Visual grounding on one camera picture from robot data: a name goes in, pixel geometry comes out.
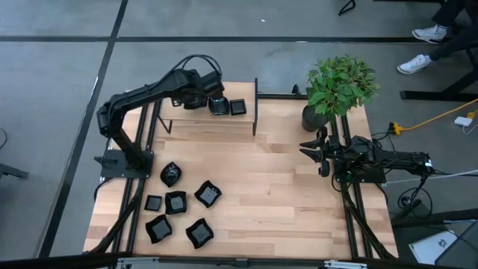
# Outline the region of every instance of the table leg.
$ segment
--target table leg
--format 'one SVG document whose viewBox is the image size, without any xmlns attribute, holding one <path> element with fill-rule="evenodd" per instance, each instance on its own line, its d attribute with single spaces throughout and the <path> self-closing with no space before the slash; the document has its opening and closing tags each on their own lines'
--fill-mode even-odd
<svg viewBox="0 0 478 269">
<path fill-rule="evenodd" d="M 15 176 L 15 177 L 21 178 L 21 179 L 26 179 L 28 177 L 27 172 L 24 172 L 24 171 L 21 171 L 19 169 L 10 167 L 8 165 L 0 164 L 0 178 L 3 175 Z"/>
</svg>

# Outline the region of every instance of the wooden table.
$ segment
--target wooden table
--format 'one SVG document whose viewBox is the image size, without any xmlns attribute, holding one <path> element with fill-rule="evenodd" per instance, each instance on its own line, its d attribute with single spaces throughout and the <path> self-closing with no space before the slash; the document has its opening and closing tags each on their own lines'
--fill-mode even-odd
<svg viewBox="0 0 478 269">
<path fill-rule="evenodd" d="M 144 189 L 134 254 L 350 259 L 341 194 L 332 189 L 329 177 L 317 174 L 319 164 L 299 152 L 299 143 L 315 136 L 301 127 L 306 103 L 259 99 L 255 137 L 250 134 L 249 123 L 182 120 L 175 123 L 171 134 L 156 128 L 153 172 Z M 125 118 L 123 127 L 130 137 L 134 136 L 138 118 L 139 110 L 130 111 Z M 352 135 L 370 137 L 364 108 L 352 109 L 348 119 Z M 168 188 L 159 174 L 171 161 L 180 166 L 183 175 L 175 186 Z M 193 195 L 206 180 L 223 192 L 211 208 Z M 124 185 L 124 179 L 114 179 L 98 192 L 85 250 L 95 247 L 117 219 Z M 145 223 L 163 214 L 165 207 L 163 204 L 160 212 L 145 211 L 146 197 L 164 197 L 170 191 L 187 192 L 187 212 L 167 216 L 173 234 L 151 244 Z M 368 224 L 387 250 L 397 255 L 382 192 L 369 184 L 361 184 L 361 192 Z M 214 230 L 214 238 L 195 250 L 184 230 L 202 217 Z M 127 223 L 123 231 L 121 250 L 125 249 L 128 226 Z M 355 231 L 363 256 L 357 224 Z"/>
<path fill-rule="evenodd" d="M 255 135 L 255 101 L 257 98 L 257 84 L 244 82 L 223 82 L 224 96 L 229 100 L 244 99 L 246 103 L 246 114 L 242 115 L 221 115 L 215 116 L 209 108 L 197 108 L 194 110 L 178 109 L 173 107 L 169 98 L 163 101 L 159 120 L 166 129 L 167 133 L 171 133 L 173 121 L 196 121 L 202 123 L 249 123 L 252 124 L 252 133 Z M 163 120 L 169 120 L 169 127 L 166 127 Z"/>
</svg>

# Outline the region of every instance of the white sneaker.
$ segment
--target white sneaker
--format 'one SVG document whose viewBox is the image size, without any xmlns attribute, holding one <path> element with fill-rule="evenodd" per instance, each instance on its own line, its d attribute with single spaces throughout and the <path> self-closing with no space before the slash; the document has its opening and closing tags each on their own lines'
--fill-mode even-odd
<svg viewBox="0 0 478 269">
<path fill-rule="evenodd" d="M 439 28 L 435 25 L 425 29 L 415 29 L 412 31 L 413 36 L 418 40 L 423 40 L 431 44 L 439 44 L 447 35 L 447 29 Z"/>
<path fill-rule="evenodd" d="M 431 61 L 428 61 L 425 56 L 417 55 L 415 58 L 410 61 L 401 64 L 397 67 L 398 72 L 401 72 L 405 75 L 413 74 L 425 68 Z"/>
</svg>

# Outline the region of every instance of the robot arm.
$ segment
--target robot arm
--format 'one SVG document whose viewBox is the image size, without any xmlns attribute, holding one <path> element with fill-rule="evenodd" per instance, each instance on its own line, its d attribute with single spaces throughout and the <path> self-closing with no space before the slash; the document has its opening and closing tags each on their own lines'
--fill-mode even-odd
<svg viewBox="0 0 478 269">
<path fill-rule="evenodd" d="M 384 169 L 406 170 L 413 175 L 426 178 L 432 175 L 432 162 L 428 154 L 423 152 L 395 152 L 379 148 L 373 141 L 365 137 L 355 136 L 351 146 L 340 144 L 338 136 L 327 137 L 326 127 L 317 133 L 317 139 L 311 142 L 301 143 L 300 146 L 309 149 L 300 151 L 312 158 L 315 162 L 321 162 L 319 174 L 329 175 L 329 161 L 334 161 L 337 178 L 345 182 L 373 182 L 385 183 Z"/>
<path fill-rule="evenodd" d="M 185 70 L 184 65 L 195 57 L 206 60 L 214 71 L 202 77 L 194 69 Z M 99 131 L 103 136 L 113 138 L 125 153 L 129 170 L 143 169 L 145 160 L 141 148 L 132 143 L 122 129 L 126 112 L 168 97 L 171 98 L 173 106 L 186 104 L 193 107 L 210 96 L 221 97 L 224 91 L 221 82 L 222 73 L 209 60 L 217 64 L 207 55 L 188 56 L 177 63 L 160 81 L 127 93 L 113 95 L 99 108 L 96 113 Z M 176 69 L 180 64 L 183 64 L 183 67 Z"/>
</svg>

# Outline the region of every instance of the yellow cable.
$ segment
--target yellow cable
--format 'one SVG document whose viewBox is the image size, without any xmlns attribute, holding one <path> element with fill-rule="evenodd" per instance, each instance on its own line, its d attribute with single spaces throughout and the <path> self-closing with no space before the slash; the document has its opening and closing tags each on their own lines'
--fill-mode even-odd
<svg viewBox="0 0 478 269">
<path fill-rule="evenodd" d="M 445 115 L 448 115 L 448 114 L 450 114 L 450 113 L 452 113 L 452 112 L 458 111 L 458 110 L 460 110 L 460 109 L 462 109 L 462 108 L 464 108 L 464 107 L 466 107 L 466 106 L 469 106 L 469 105 L 471 105 L 471 104 L 473 104 L 473 103 L 475 103 L 475 102 L 478 102 L 478 99 L 475 99 L 475 100 L 473 100 L 473 101 L 471 101 L 471 102 L 468 102 L 468 103 L 466 103 L 466 104 L 464 104 L 464 105 L 462 105 L 462 106 L 460 106 L 460 107 L 458 107 L 458 108 L 455 108 L 455 109 L 452 109 L 452 110 L 450 110 L 450 111 L 448 111 L 448 112 L 445 112 L 445 113 L 443 113 L 443 114 L 440 114 L 440 115 L 438 115 L 437 117 L 434 117 L 434 118 L 432 118 L 432 119 L 425 120 L 424 122 L 422 122 L 422 123 L 420 123 L 420 124 L 417 124 L 416 126 L 412 126 L 412 127 L 408 127 L 408 128 L 402 128 L 401 131 L 410 131 L 410 130 L 416 129 L 416 128 L 422 126 L 422 125 L 425 125 L 425 124 L 427 124 L 427 123 L 431 123 L 433 120 L 437 120 L 437 119 L 439 119 L 439 118 L 441 118 L 441 117 L 443 117 L 443 116 L 445 116 Z"/>
</svg>

